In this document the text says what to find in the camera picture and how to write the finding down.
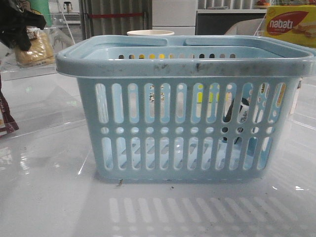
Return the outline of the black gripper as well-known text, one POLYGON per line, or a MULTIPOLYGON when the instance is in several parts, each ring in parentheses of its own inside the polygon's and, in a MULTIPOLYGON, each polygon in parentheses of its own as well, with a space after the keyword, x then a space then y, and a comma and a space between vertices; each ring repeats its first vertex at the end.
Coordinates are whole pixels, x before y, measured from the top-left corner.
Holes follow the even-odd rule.
POLYGON ((23 9, 16 0, 0 2, 0 41, 8 48, 19 47, 28 51, 31 42, 27 26, 44 29, 46 20, 43 15, 23 9))

